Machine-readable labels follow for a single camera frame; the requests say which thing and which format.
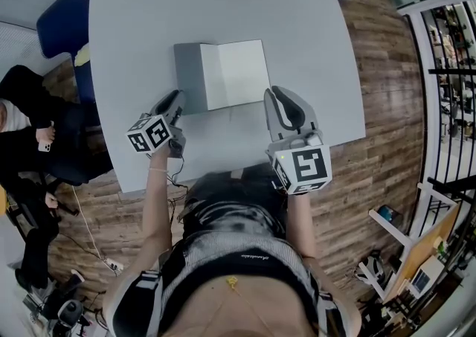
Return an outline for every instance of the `white desk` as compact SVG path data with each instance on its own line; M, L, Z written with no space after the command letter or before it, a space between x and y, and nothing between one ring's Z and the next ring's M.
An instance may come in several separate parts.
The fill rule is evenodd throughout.
M124 192L146 186L147 157L133 153L124 133L176 87L173 45L249 39L263 41L271 84L313 105L327 144L365 136L356 61L337 0L91 0L94 90ZM184 116L178 125L187 138L180 181L267 161L263 103Z

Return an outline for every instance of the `floor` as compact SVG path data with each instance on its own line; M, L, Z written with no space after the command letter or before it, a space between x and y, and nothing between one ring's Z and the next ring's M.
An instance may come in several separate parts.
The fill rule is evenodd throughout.
M405 228L414 208L422 164L423 100L411 33L391 0L342 0L341 7L358 64L367 137L331 149L334 179L312 194L312 212L321 265L337 286L358 299L372 289L352 278L352 268L374 248L388 258L399 247L367 212L389 205L405 215ZM46 78L48 87L66 97L74 95L72 81L70 64ZM77 188L76 194L101 254L127 265L141 246L143 194L121 193L114 172ZM177 192L171 190L170 196ZM63 187L59 197L77 207L70 187ZM95 252L81 215L62 218L61 232ZM181 237L176 223L173 236ZM59 279L72 268L82 272L82 292L90 301L115 276L62 235L51 244L49 263ZM93 307L101 301L99 296Z

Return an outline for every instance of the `seated person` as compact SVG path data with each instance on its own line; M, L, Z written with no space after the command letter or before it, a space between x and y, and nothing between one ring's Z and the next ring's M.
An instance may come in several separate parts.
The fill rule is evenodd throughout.
M277 192L269 164L241 179L206 175L187 194L183 240L172 246L168 155L166 146L152 156L144 244L104 299L114 336L358 335L356 305L317 261L308 193Z
M0 82L0 185L17 200L35 196L19 172L42 171L76 184L87 183L112 169L107 152L92 155L86 144L84 106L52 97L43 78L17 65ZM38 151L39 142L51 144ZM43 194L55 208L55 198Z

